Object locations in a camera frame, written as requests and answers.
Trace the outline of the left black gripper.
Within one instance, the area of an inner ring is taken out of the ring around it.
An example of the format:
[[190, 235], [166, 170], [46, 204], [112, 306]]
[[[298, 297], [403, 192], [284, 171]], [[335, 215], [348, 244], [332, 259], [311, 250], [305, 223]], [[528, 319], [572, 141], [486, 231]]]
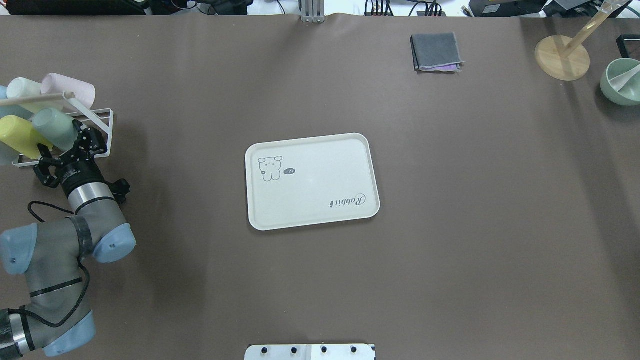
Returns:
[[74, 153], [63, 155], [59, 159], [41, 157], [32, 169], [39, 182], [45, 187], [75, 190], [90, 183], [105, 183], [95, 157], [108, 152], [108, 146], [102, 133], [93, 127], [78, 132], [74, 141]]

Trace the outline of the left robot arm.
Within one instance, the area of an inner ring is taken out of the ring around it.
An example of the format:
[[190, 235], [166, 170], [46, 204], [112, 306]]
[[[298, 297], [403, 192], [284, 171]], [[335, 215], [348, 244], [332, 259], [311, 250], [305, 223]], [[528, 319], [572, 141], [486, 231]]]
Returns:
[[24, 275], [30, 303], [1, 311], [1, 358], [16, 360], [41, 349], [48, 357], [70, 353], [96, 335], [83, 260], [110, 264], [129, 255], [137, 242], [121, 210], [130, 185], [105, 180], [95, 157], [107, 146], [100, 131], [83, 127], [71, 150], [52, 157], [38, 145], [34, 173], [43, 185], [61, 186], [71, 215], [33, 223], [1, 235], [1, 260], [11, 275]]

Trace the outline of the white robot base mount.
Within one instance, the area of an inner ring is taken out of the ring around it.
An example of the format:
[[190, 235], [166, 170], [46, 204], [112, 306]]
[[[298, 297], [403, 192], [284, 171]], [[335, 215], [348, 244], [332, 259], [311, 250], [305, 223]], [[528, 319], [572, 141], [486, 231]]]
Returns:
[[374, 344], [256, 344], [249, 346], [245, 360], [376, 360]]

